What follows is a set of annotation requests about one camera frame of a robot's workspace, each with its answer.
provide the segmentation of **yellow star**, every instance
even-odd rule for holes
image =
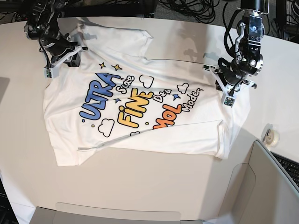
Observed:
[[[122,68],[118,64],[116,64],[115,66],[113,66],[113,65],[111,65],[111,66],[115,68],[115,71],[117,71],[118,69],[122,70]]]
[[[99,64],[99,65],[101,66],[101,69],[106,67],[106,66],[104,65],[104,63]]]

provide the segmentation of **blue star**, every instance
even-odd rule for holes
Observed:
[[[121,101],[120,99],[114,99],[115,100],[115,103],[117,103],[118,101]]]
[[[179,97],[179,95],[178,95],[178,94],[173,94],[173,101],[175,101],[175,100],[176,100],[176,98],[179,98],[179,99],[181,99],[181,97]]]

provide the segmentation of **t-shirt sleeve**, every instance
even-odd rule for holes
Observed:
[[[78,31],[85,44],[92,50],[112,49],[130,56],[143,57],[152,36],[145,30],[119,29],[100,26],[82,26]]]
[[[93,156],[96,148],[78,148],[78,137],[74,130],[74,123],[66,121],[68,118],[46,119],[51,145],[54,149],[58,166],[78,166]]]

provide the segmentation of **white t-shirt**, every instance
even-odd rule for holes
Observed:
[[[83,26],[81,65],[62,65],[45,90],[44,118],[59,166],[106,147],[227,158],[250,110],[249,91],[221,104],[202,64],[147,60],[143,30]]]

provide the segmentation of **star graphic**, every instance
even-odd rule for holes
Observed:
[[[179,97],[179,95],[178,95],[178,94],[173,94],[173,101],[175,101],[175,100],[176,100],[176,98],[179,98],[179,99],[181,99],[181,97]]]
[[[115,103],[117,103],[117,102],[121,101],[120,99],[114,99],[114,100],[115,100]]]
[[[117,71],[118,69],[122,70],[122,68],[118,64],[116,64],[115,66],[113,66],[113,65],[111,65],[111,66],[115,68],[115,71]]]
[[[101,66],[101,69],[106,67],[106,66],[104,65],[104,63],[99,64],[99,65]]]

